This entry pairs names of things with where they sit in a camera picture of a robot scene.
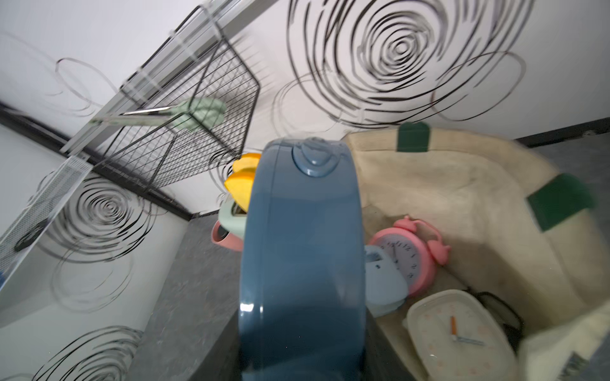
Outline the blue round beige clock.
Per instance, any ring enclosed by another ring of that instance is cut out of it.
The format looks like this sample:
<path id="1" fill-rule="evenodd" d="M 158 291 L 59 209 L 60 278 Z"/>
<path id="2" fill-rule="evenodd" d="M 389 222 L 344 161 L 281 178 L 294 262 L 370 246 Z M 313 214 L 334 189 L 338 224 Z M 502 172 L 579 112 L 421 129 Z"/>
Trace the blue round beige clock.
<path id="1" fill-rule="evenodd" d="M 246 219 L 241 377 L 356 380 L 365 323 L 362 207 L 347 145 L 272 141 Z"/>

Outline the black purple face clock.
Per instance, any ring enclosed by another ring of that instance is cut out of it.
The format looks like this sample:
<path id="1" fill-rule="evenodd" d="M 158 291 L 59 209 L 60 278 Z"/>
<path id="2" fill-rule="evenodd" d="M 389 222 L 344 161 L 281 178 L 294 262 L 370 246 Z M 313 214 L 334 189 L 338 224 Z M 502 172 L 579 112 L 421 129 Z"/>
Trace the black purple face clock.
<path id="1" fill-rule="evenodd" d="M 471 295 L 492 314 L 511 348 L 517 352 L 519 344 L 524 338 L 524 319 L 508 303 L 491 292 L 471 292 Z"/>

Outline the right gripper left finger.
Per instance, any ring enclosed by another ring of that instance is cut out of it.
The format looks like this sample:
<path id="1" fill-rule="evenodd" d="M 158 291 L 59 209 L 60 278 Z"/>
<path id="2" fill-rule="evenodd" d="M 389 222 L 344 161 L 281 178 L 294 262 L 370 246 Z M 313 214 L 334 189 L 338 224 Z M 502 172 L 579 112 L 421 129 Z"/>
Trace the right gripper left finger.
<path id="1" fill-rule="evenodd" d="M 230 318 L 202 363 L 188 381 L 239 381 L 241 377 L 238 311 Z"/>

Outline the white square clock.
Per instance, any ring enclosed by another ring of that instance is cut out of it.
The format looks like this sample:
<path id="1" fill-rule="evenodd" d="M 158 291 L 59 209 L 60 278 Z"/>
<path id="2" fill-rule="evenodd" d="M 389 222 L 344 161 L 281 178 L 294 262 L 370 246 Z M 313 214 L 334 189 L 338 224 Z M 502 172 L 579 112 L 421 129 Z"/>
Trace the white square clock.
<path id="1" fill-rule="evenodd" d="M 497 321 L 472 295 L 441 291 L 403 320 L 430 380 L 517 380 L 516 354 Z"/>

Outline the cream canvas tote bag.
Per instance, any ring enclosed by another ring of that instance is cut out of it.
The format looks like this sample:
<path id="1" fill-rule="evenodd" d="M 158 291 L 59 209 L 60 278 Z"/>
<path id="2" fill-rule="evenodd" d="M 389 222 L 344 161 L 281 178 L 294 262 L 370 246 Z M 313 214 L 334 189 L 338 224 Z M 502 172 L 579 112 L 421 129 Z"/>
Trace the cream canvas tote bag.
<path id="1" fill-rule="evenodd" d="M 609 248 L 576 177 L 516 142 L 424 124 L 344 142 L 367 241 L 424 220 L 451 247 L 426 296 L 487 291 L 524 319 L 517 380 L 609 378 Z"/>

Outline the light blue square clock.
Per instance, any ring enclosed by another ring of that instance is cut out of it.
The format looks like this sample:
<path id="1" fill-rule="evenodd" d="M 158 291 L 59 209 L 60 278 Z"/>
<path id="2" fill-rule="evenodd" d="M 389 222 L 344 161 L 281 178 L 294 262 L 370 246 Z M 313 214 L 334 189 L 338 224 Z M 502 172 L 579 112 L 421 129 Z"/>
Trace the light blue square clock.
<path id="1" fill-rule="evenodd" d="M 365 304 L 374 318 L 391 314 L 408 297 L 408 284 L 379 246 L 365 246 Z"/>

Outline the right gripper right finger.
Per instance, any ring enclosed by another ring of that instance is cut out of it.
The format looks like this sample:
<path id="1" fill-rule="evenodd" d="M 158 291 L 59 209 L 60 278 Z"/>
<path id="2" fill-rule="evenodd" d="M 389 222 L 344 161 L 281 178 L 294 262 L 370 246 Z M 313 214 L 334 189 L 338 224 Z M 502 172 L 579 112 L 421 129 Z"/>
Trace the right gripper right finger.
<path id="1" fill-rule="evenodd" d="M 372 314 L 366 311 L 364 380 L 414 380 Z"/>

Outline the pink twin bell clock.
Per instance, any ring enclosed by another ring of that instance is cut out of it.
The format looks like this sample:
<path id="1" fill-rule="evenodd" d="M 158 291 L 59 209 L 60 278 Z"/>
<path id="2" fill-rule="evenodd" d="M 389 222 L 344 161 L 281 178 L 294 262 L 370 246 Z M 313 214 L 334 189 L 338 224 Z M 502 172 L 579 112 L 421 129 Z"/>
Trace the pink twin bell clock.
<path id="1" fill-rule="evenodd" d="M 405 215 L 378 231 L 369 244 L 382 248 L 408 284 L 408 297 L 424 293 L 434 282 L 437 267 L 449 260 L 451 247 L 432 224 Z"/>

